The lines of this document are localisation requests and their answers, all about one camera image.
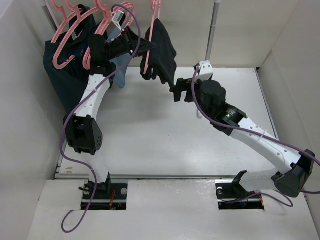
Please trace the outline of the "black denim trousers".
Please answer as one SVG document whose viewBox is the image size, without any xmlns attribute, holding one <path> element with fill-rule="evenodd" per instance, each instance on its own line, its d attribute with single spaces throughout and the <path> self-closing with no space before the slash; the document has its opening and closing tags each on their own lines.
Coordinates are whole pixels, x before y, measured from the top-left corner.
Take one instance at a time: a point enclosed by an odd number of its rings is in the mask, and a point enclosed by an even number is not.
<svg viewBox="0 0 320 240">
<path fill-rule="evenodd" d="M 147 70 L 145 70 L 147 56 L 142 56 L 140 74 L 145 80 L 155 80 L 159 77 L 163 85 L 168 83 L 169 87 L 173 88 L 175 86 L 174 79 L 177 70 L 177 63 L 175 61 L 177 52 L 168 31 L 158 18 L 153 24 L 151 42 L 156 45 L 156 48 L 149 52 Z"/>
</svg>

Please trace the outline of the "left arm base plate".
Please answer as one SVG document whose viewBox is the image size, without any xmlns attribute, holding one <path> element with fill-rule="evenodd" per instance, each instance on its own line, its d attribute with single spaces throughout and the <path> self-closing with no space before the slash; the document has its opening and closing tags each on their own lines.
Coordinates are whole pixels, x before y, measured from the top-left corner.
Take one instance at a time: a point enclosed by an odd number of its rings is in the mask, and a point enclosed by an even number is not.
<svg viewBox="0 0 320 240">
<path fill-rule="evenodd" d="M 89 181 L 84 187 L 78 188 L 82 192 L 81 210 L 85 210 L 89 205 L 94 183 Z M 109 183 L 98 184 L 93 200 L 89 206 L 92 211 L 122 211 L 127 209 L 128 184 Z"/>
</svg>

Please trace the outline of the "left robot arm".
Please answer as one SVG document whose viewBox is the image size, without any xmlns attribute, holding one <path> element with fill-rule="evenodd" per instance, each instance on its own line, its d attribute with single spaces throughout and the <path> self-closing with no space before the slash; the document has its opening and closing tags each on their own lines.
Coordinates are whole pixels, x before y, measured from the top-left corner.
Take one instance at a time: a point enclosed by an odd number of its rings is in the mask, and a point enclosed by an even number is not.
<svg viewBox="0 0 320 240">
<path fill-rule="evenodd" d="M 95 34 L 89 40 L 90 73 L 80 102 L 65 117 L 60 140 L 78 154 L 94 156 L 103 144 L 103 133 L 97 123 L 102 100 L 114 83 L 117 73 L 128 66 L 134 57 L 155 49 L 156 44 L 134 33 L 129 27 L 120 36 L 107 41 Z"/>
</svg>

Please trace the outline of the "pink plastic hanger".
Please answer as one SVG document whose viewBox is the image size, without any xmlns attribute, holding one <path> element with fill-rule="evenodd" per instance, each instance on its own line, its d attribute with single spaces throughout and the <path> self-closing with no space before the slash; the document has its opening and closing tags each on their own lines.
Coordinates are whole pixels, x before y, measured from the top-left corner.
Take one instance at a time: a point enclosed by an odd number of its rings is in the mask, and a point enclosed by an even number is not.
<svg viewBox="0 0 320 240">
<path fill-rule="evenodd" d="M 155 20 L 159 19 L 161 16 L 162 0 L 151 0 L 150 6 L 152 9 L 152 19 L 151 19 L 151 25 L 150 25 L 150 31 L 149 31 L 149 40 L 148 40 L 149 42 L 152 41 Z M 147 73 L 147 70 L 149 67 L 149 59 L 150 59 L 150 51 L 148 51 L 146 54 L 145 65 L 143 70 L 144 75 Z"/>
</svg>

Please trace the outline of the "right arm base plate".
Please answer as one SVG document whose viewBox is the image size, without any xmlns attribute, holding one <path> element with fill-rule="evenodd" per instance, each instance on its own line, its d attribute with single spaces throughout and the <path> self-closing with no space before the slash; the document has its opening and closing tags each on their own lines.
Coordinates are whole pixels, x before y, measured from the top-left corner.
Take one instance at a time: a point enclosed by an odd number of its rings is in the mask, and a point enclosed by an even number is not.
<svg viewBox="0 0 320 240">
<path fill-rule="evenodd" d="M 218 179 L 215 181 L 217 204 L 219 210 L 264 210 L 263 199 L 255 192 L 247 192 L 232 179 Z"/>
</svg>

